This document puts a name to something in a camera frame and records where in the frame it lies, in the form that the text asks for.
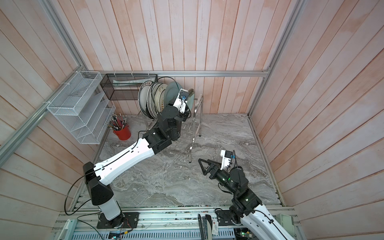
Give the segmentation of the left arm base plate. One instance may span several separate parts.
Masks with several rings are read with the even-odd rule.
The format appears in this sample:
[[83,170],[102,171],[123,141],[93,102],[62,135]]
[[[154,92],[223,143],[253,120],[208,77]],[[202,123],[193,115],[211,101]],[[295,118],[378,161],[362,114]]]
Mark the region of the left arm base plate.
[[105,214],[99,214],[97,229],[129,228],[134,229],[138,225],[139,212],[123,212],[112,220],[107,220]]

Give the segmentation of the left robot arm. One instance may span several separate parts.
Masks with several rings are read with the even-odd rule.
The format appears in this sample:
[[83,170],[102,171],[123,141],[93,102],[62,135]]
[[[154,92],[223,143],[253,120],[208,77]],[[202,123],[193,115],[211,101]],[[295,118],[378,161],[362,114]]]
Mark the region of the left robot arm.
[[113,157],[92,164],[84,164],[85,184],[88,188],[92,204],[97,206],[109,222],[123,220],[122,210],[110,186],[114,179],[137,163],[150,158],[179,139],[182,122],[190,116],[189,107],[184,112],[175,106],[168,105],[158,113],[158,121],[134,144]]

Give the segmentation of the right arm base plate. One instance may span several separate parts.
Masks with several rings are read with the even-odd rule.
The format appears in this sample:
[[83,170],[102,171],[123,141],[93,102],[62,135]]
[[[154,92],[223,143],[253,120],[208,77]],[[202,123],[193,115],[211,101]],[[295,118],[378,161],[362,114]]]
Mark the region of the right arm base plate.
[[218,218],[219,226],[235,226],[239,225],[239,218],[230,210],[215,209],[215,214]]

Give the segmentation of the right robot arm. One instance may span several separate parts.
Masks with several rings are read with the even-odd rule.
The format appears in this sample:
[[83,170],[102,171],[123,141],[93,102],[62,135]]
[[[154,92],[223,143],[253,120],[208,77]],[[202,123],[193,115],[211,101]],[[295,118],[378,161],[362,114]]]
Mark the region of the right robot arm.
[[230,172],[212,160],[198,160],[203,175],[210,174],[232,194],[231,220],[248,228],[259,240],[292,240],[293,237],[272,216],[261,199],[248,187],[248,179],[242,167],[235,166]]

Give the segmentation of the large orange sunburst plate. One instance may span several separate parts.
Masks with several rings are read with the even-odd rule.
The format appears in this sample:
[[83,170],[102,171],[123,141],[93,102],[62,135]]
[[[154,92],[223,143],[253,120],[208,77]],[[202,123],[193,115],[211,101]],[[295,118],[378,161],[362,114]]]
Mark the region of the large orange sunburst plate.
[[156,114],[153,110],[153,104],[154,104],[154,97],[153,97],[153,89],[157,85],[157,82],[153,82],[149,88],[148,95],[147,95],[147,108],[150,113],[150,116],[152,119],[157,119]]

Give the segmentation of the cream floral plate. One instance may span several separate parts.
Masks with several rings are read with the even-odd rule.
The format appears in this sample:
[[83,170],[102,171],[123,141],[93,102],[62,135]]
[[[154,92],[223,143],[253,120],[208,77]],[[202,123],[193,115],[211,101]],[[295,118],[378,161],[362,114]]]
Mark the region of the cream floral plate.
[[164,96],[165,96],[165,91],[167,87],[168,87],[167,84],[160,84],[159,87],[156,89],[155,96],[154,96],[156,114],[158,114],[164,109]]

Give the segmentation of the light green floral plate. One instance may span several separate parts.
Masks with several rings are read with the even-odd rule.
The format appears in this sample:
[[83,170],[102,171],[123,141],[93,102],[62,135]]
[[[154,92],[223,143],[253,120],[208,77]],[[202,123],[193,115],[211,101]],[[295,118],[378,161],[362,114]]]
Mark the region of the light green floral plate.
[[195,100],[195,90],[194,89],[189,89],[188,90],[188,98],[187,98],[187,106],[189,110],[191,111],[194,106],[194,100]]

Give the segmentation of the green rim white plate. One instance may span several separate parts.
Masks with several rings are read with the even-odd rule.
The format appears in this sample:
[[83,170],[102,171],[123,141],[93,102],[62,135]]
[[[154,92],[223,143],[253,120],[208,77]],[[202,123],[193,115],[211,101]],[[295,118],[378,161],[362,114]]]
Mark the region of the green rim white plate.
[[145,81],[141,85],[141,87],[139,89],[139,93],[138,93],[139,108],[140,108],[141,112],[143,113],[143,115],[145,115],[146,117],[148,117],[150,119],[152,119],[152,116],[149,113],[149,110],[147,110],[147,95],[148,95],[149,89],[150,89],[152,84],[153,84],[152,81]]

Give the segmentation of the steel two-tier dish rack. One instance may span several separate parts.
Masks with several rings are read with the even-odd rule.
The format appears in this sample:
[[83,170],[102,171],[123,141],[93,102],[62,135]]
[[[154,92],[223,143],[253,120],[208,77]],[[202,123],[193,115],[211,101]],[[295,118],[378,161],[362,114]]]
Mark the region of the steel two-tier dish rack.
[[182,136],[182,132],[185,132],[186,136],[191,138],[191,143],[186,149],[186,156],[191,163],[196,137],[201,135],[203,103],[202,95],[195,98],[191,117],[185,122],[178,117],[179,111],[176,107],[171,104],[164,105],[164,109],[157,114],[153,127],[145,131],[143,136],[138,139],[134,147],[135,151],[144,159],[149,158],[177,141]]

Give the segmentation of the grey-green round plate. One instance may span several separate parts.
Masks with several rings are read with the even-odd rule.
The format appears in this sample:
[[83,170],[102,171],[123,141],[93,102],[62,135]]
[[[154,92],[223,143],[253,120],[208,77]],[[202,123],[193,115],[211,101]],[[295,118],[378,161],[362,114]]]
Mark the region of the grey-green round plate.
[[164,95],[164,105],[167,106],[169,104],[173,105],[175,102],[176,97],[179,94],[180,89],[182,86],[178,82],[171,82],[165,91]]

